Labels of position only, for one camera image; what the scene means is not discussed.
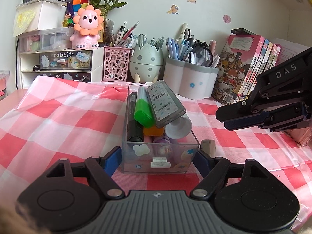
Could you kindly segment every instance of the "magnifying glass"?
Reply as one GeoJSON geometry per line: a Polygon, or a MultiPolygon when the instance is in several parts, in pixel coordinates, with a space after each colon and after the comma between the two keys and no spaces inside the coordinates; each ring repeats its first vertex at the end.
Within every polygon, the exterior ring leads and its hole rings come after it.
{"type": "Polygon", "coordinates": [[[210,67],[213,63],[213,54],[209,48],[200,45],[191,50],[188,60],[196,65],[210,67]]]}

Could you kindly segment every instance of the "plastic tablecloth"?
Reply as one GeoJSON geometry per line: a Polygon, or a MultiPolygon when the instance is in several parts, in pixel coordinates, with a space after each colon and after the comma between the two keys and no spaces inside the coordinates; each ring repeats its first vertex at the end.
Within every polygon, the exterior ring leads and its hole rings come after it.
{"type": "MultiPolygon", "coordinates": [[[[17,108],[0,119],[0,203],[15,203],[18,195],[62,157],[71,162],[104,156],[121,145],[128,83],[82,83],[38,76],[17,108]]],[[[216,156],[233,163],[254,158],[299,199],[294,227],[312,212],[312,151],[299,147],[284,133],[258,127],[229,132],[215,113],[214,99],[189,100],[179,96],[193,123],[198,141],[216,141],[216,156]]],[[[128,192],[186,190],[202,179],[191,165],[186,174],[124,174],[112,177],[128,192]]],[[[230,180],[229,184],[238,182],[230,180]]]]}

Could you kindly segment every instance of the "green marker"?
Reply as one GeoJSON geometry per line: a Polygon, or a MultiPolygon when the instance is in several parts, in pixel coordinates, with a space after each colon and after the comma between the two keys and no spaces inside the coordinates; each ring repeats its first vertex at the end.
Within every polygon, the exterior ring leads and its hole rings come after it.
{"type": "Polygon", "coordinates": [[[135,104],[135,120],[147,129],[155,125],[151,105],[147,99],[146,88],[143,86],[138,89],[138,97],[135,104]]]}

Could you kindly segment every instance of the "pink pen holder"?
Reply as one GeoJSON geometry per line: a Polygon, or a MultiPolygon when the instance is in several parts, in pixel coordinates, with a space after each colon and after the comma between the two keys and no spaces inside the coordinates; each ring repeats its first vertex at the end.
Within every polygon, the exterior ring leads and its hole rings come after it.
{"type": "Polygon", "coordinates": [[[103,81],[126,81],[130,48],[105,47],[103,81]]]}

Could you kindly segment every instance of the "screw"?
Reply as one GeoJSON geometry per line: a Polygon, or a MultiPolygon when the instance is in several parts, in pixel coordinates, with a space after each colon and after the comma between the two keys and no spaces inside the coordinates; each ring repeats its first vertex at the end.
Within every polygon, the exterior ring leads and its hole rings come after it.
{"type": "Polygon", "coordinates": [[[119,197],[120,195],[122,195],[122,191],[120,189],[110,189],[107,191],[107,195],[111,196],[111,197],[119,197]]]}
{"type": "Polygon", "coordinates": [[[208,192],[205,189],[195,189],[193,195],[196,197],[205,197],[208,192]]]}

